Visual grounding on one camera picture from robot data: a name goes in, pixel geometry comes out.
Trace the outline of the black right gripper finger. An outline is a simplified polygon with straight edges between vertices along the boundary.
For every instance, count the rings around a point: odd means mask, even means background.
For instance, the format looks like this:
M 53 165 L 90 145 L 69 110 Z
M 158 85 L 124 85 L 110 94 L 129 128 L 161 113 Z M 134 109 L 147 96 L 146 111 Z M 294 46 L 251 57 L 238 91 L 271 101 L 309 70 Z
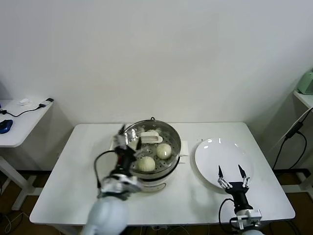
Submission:
M 222 188 L 231 188 L 231 184 L 224 179 L 221 167 L 218 167 L 218 183 Z
M 244 171 L 244 169 L 239 165 L 239 171 L 243 180 L 243 187 L 244 188 L 249 188 L 249 180 L 250 178 L 247 177 L 246 172 Z

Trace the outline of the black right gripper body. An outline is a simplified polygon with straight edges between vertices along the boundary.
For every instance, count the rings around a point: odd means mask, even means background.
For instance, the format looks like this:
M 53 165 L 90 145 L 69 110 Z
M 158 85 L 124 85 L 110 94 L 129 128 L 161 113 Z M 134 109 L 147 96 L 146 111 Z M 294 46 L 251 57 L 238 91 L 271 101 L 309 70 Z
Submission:
M 230 188 L 226 188 L 225 192 L 233 197 L 234 210 L 249 210 L 249 203 L 246 197 L 247 187 L 243 186 L 243 182 L 230 182 Z

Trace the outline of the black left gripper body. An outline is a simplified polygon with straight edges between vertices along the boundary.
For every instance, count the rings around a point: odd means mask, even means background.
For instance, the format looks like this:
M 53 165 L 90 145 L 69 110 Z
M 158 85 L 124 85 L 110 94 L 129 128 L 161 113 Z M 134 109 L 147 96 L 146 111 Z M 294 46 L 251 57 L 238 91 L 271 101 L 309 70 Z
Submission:
M 121 147 L 116 148 L 116 154 L 118 156 L 117 165 L 119 168 L 130 171 L 132 162 L 136 161 L 135 151 L 130 147 L 126 146 L 126 149 Z

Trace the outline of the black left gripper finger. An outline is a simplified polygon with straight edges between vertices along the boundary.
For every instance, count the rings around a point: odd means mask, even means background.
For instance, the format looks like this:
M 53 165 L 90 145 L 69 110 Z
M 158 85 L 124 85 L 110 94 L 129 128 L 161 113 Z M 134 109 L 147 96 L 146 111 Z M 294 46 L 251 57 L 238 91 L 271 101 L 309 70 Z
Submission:
M 141 137 L 138 138 L 138 140 L 134 141 L 134 147 L 135 147 L 135 150 L 134 150 L 134 156 L 137 157 L 140 152 L 141 152 L 141 148 L 142 148 L 142 140 L 141 140 Z
M 126 137 L 125 137 L 125 124 L 118 130 L 117 134 L 114 136 L 114 147 L 127 147 Z

